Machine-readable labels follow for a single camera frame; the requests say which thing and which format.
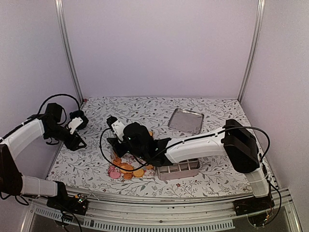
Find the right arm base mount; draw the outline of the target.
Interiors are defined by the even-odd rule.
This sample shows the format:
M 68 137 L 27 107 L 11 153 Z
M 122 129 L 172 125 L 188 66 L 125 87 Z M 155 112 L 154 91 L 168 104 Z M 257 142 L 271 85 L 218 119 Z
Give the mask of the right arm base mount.
M 246 215 L 254 227 L 263 227 L 270 220 L 275 204 L 271 194 L 266 197 L 250 197 L 233 201 L 233 209 L 237 216 Z

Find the metal serving tongs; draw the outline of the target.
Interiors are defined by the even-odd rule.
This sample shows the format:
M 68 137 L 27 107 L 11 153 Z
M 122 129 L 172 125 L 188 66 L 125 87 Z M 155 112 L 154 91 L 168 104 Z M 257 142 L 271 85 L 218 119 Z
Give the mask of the metal serving tongs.
M 111 149 L 111 159 L 112 163 L 116 166 L 119 166 L 122 162 L 121 158 L 118 157 L 118 155 L 115 153 L 113 149 Z

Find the metal divided cookie tin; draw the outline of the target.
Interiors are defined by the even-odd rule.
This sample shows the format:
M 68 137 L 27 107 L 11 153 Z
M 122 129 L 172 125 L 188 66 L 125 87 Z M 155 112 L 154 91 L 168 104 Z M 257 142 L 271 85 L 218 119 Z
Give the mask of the metal divided cookie tin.
M 185 160 L 171 166 L 157 167 L 158 178 L 162 181 L 194 177 L 198 175 L 200 163 L 198 159 Z

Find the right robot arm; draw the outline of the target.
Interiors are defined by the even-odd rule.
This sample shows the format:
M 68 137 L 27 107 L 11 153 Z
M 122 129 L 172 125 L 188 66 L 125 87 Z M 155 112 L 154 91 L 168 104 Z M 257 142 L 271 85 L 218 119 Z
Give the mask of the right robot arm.
M 274 207 L 271 185 L 259 154 L 256 138 L 250 130 L 234 119 L 214 131 L 189 138 L 154 139 L 148 129 L 137 123 L 124 125 L 116 117 L 107 119 L 115 137 L 108 143 L 118 157 L 129 153 L 144 161 L 144 166 L 171 166 L 185 160 L 209 156 L 227 156 L 234 170 L 244 174 L 253 190 L 253 196 L 233 203 L 237 215 L 253 213 Z

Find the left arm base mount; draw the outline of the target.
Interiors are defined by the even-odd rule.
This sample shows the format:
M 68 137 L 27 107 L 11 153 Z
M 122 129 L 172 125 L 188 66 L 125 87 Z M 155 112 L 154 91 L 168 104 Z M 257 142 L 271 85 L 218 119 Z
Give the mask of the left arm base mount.
M 47 197 L 46 205 L 50 208 L 85 216 L 89 201 L 76 196 Z

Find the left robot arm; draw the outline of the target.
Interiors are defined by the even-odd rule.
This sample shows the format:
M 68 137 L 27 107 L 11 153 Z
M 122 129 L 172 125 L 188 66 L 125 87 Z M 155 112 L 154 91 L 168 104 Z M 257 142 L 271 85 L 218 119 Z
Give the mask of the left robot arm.
M 23 175 L 16 158 L 35 140 L 54 139 L 62 142 L 71 151 L 86 147 L 86 143 L 77 133 L 86 127 L 89 120 L 81 109 L 70 113 L 67 125 L 61 123 L 64 109 L 57 103 L 49 103 L 45 112 L 30 116 L 0 140 L 0 192 L 6 197 L 46 197 L 47 205 L 61 210 L 81 212 L 87 202 L 78 194 L 69 196 L 64 183 L 48 181 Z

